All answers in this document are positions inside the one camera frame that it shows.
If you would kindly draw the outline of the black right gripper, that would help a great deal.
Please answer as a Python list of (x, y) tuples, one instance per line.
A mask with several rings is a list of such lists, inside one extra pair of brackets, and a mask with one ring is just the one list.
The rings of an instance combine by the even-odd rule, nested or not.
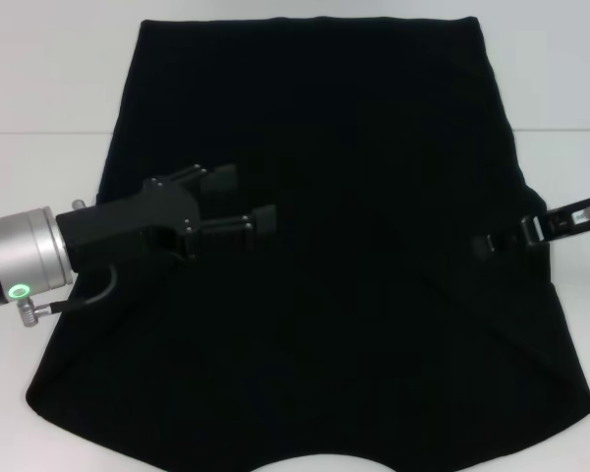
[(547, 211), (534, 219), (523, 217), (515, 224), (474, 237), (471, 249), (476, 256), (524, 252), (543, 242), (553, 242), (590, 231), (590, 198)]

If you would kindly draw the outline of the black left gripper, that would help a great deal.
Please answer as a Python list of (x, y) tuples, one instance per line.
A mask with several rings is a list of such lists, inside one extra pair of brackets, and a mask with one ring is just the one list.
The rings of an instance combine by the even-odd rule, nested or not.
[(272, 246), (276, 206), (200, 223), (199, 205), (183, 188), (236, 191), (236, 165), (206, 169), (195, 164), (169, 179), (152, 178), (128, 198), (57, 215), (71, 267), (118, 265), (156, 252), (188, 258), (237, 257)]

